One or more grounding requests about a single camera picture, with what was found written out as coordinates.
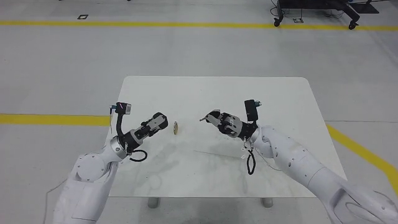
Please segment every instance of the floor marking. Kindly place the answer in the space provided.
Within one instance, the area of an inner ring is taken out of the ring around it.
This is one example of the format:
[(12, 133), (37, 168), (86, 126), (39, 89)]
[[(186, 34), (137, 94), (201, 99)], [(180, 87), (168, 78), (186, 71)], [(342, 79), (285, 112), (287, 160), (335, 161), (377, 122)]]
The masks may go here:
[[(288, 30), (349, 30), (348, 26), (327, 24), (274, 24), (237, 22), (100, 22), (100, 21), (0, 21), (0, 26), (58, 26), (58, 27), (179, 27), (229, 29), (288, 29)], [(355, 30), (398, 31), (398, 26), (357, 26)]]
[(339, 132), (337, 129), (333, 128), (329, 124), (327, 124), (326, 126), (329, 130), (329, 134), (332, 139), (344, 145), (347, 149), (354, 152), (359, 157), (362, 157), (370, 164), (373, 164), (379, 170), (383, 171), (387, 176), (388, 181), (390, 182), (396, 195), (398, 196), (398, 170), (393, 165), (386, 162), (381, 157), (375, 155), (370, 150), (358, 144), (351, 138), (345, 136), (343, 133)]
[(109, 116), (0, 114), (0, 124), (50, 124), (66, 126), (109, 126)]
[[(45, 115), (45, 114), (0, 114), (0, 124), (44, 124), (72, 126), (109, 126), (109, 116), (92, 115)], [(398, 170), (370, 150), (345, 136), (329, 124), (326, 125), (332, 139), (344, 145), (387, 176), (398, 196)]]

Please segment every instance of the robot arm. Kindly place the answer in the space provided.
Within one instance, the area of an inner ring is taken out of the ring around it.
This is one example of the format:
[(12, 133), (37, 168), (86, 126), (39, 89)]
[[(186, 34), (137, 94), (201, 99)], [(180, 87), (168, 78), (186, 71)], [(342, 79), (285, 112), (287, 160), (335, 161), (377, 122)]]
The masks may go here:
[(168, 125), (167, 117), (156, 113), (139, 128), (123, 134), (122, 117), (129, 114), (130, 109), (130, 104), (118, 102), (118, 135), (106, 142), (100, 151), (77, 159), (55, 206), (54, 224), (95, 224), (104, 210), (119, 162), (131, 155), (146, 137)]
[(259, 103), (245, 101), (248, 121), (214, 110), (203, 119), (223, 134), (246, 140), (262, 156), (273, 158), (283, 173), (309, 189), (320, 199), (333, 224), (397, 224), (398, 209), (382, 193), (353, 185), (341, 178), (301, 144), (273, 128), (256, 124)]

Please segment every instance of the cart wheel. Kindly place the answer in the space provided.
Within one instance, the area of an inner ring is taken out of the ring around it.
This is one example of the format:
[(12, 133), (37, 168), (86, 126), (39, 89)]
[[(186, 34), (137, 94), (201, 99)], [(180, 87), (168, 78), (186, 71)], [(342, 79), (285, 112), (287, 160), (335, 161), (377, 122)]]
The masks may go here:
[(356, 26), (357, 26), (357, 23), (351, 21), (350, 24), (349, 24), (349, 26), (348, 26), (348, 28), (349, 28), (350, 30), (353, 30), (353, 29), (355, 29)]

